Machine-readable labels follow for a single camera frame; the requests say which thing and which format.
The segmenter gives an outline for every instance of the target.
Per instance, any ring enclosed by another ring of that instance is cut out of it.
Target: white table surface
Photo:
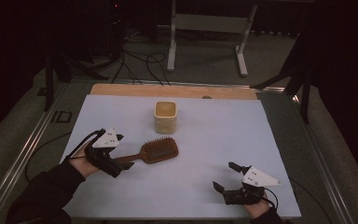
[[[225,205],[213,181],[239,189],[242,174],[233,161],[253,165],[279,179],[269,187],[279,199],[281,217],[300,211],[258,100],[216,100],[172,97],[88,95],[62,159],[84,137],[101,128],[115,128],[124,138],[111,157],[138,153],[142,144],[159,138],[154,132],[154,104],[177,103],[176,158],[146,164],[135,161],[117,178],[97,172],[82,183],[64,210],[71,217],[107,219],[235,219],[248,217],[242,206]],[[275,199],[268,193],[268,198]]]

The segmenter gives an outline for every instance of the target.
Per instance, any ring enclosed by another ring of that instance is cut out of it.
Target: wooden hairbrush
[[[166,161],[174,158],[179,154],[178,146],[175,140],[171,137],[162,137],[149,142],[146,142],[138,154],[118,157],[116,161],[120,163],[127,163],[135,160],[143,160],[147,164]]]

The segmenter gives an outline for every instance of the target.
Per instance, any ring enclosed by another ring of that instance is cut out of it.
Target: wire
[[[82,159],[82,158],[86,158],[86,156],[81,156],[81,157],[71,157],[71,158],[69,158],[69,160],[74,160],[74,159]]]
[[[123,52],[127,53],[128,55],[130,55],[131,57],[137,59],[137,60],[140,60],[142,62],[145,62],[146,63],[146,68],[147,68],[147,71],[149,72],[149,74],[156,80],[159,82],[159,84],[161,86],[163,86],[164,84],[158,79],[158,77],[151,71],[150,69],[150,66],[149,64],[150,63],[158,63],[159,67],[161,68],[161,71],[163,73],[163,76],[166,80],[166,82],[168,83],[168,85],[171,86],[171,83],[170,81],[168,80],[167,78],[167,75],[165,73],[165,70],[164,70],[164,67],[162,66],[162,62],[167,58],[167,56],[164,54],[164,53],[161,53],[161,52],[155,52],[155,53],[151,53],[151,54],[144,54],[144,53],[140,53],[140,52],[134,52],[134,51],[129,51],[129,50],[126,50],[126,49],[123,49]],[[136,56],[136,54],[138,55],[142,55],[142,56],[145,56],[146,59],[143,59],[141,57],[138,57]],[[162,56],[162,59],[157,59],[156,57],[154,57],[154,55],[161,55]]]
[[[272,192],[272,190],[270,190],[270,189],[266,189],[266,190],[269,191],[275,197],[275,201],[277,202],[277,204],[273,205],[273,207],[274,207],[275,211],[277,211],[278,210],[278,205],[279,205],[277,195],[274,192]]]
[[[133,74],[133,72],[130,70],[130,68],[127,66],[126,63],[124,63],[124,66],[127,68],[128,72],[129,72],[129,77],[132,79],[132,85],[135,83],[135,79],[141,84],[143,85],[142,81],[135,75]]]
[[[296,183],[297,185],[299,185],[303,190],[305,190],[309,196],[322,208],[322,211],[324,212],[324,214],[326,215],[327,219],[328,219],[328,223],[332,224],[332,220],[330,218],[330,216],[327,214],[326,210],[324,209],[324,207],[322,206],[321,203],[318,202],[318,200],[315,198],[315,196],[313,196],[309,190],[307,190],[304,186],[302,186],[300,183],[298,183],[297,181],[295,181],[292,177],[289,176],[290,181]]]
[[[122,59],[121,59],[121,65],[120,65],[120,67],[118,68],[118,70],[115,72],[115,75],[113,76],[112,81],[111,81],[110,83],[114,83],[114,82],[115,82],[115,80],[116,80],[118,74],[120,73],[121,69],[122,69],[123,66],[124,66],[124,53],[123,53],[123,52],[120,52],[120,57],[122,58]]]
[[[65,157],[65,159],[66,159],[66,160],[69,160],[69,159],[87,142],[87,140],[89,140],[89,138],[91,138],[94,134],[100,133],[101,131],[102,131],[102,130],[100,130],[100,131],[95,131],[95,132],[90,133],[89,135],[87,135],[85,138],[83,138],[83,140],[77,145],[77,147],[75,147],[74,150],[72,150],[71,153],[69,153],[69,154]]]
[[[24,176],[25,176],[25,179],[26,179],[28,182],[31,181],[30,178],[28,177],[28,167],[29,167],[29,164],[30,164],[30,162],[31,162],[31,159],[34,157],[34,155],[35,155],[40,149],[42,149],[43,147],[45,147],[46,145],[48,145],[48,144],[50,144],[50,143],[52,143],[52,142],[54,142],[54,141],[56,141],[56,140],[58,140],[58,139],[60,139],[60,138],[62,138],[62,137],[65,137],[66,135],[69,135],[69,134],[71,134],[71,133],[72,133],[72,132],[64,133],[64,134],[62,134],[62,135],[60,135],[60,136],[58,136],[58,137],[55,137],[55,138],[53,138],[53,139],[51,139],[51,140],[48,140],[46,143],[42,144],[40,147],[37,147],[37,148],[34,150],[33,154],[31,155],[30,159],[27,161],[27,163],[25,164],[25,167],[24,167]]]

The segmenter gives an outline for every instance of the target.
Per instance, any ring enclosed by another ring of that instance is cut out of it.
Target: hand
[[[269,210],[269,203],[260,200],[259,203],[251,204],[251,205],[244,205],[246,211],[248,212],[251,219],[255,219],[257,217],[260,217],[261,215],[265,214]]]
[[[86,154],[84,152],[84,149],[89,143],[90,142],[84,144],[75,153],[75,155],[71,159],[69,159],[69,163],[71,163],[75,167],[75,169],[77,169],[78,172],[81,173],[85,178],[100,170],[97,167],[91,165],[91,163],[89,163],[86,159]]]

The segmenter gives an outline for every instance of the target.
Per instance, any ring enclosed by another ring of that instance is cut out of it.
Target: person's right hand
[[[265,214],[269,210],[269,203],[260,200],[259,203],[251,204],[251,205],[244,205],[246,211],[248,212],[251,219],[255,219],[257,217],[260,217],[261,215]]]

